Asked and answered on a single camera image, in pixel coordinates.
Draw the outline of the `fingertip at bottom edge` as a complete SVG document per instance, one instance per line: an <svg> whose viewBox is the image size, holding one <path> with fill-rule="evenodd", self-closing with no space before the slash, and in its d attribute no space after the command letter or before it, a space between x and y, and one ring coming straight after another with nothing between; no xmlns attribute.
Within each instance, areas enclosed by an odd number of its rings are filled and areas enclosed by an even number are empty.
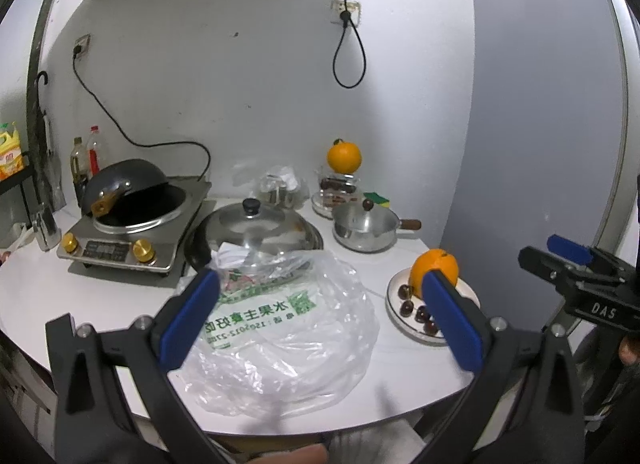
<svg viewBox="0 0 640 464"><path fill-rule="evenodd" d="M329 453L323 444L311 444L288 452L276 452L253 458L247 464L326 464Z"/></svg>

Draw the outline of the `hand holding right gripper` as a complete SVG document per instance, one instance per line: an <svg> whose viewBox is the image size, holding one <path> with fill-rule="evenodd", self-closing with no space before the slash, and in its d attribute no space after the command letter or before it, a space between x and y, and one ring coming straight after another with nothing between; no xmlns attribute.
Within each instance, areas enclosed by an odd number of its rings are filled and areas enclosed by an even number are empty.
<svg viewBox="0 0 640 464"><path fill-rule="evenodd" d="M638 336L625 336L618 348L620 362L624 366L634 366L640 360L640 340Z"/></svg>

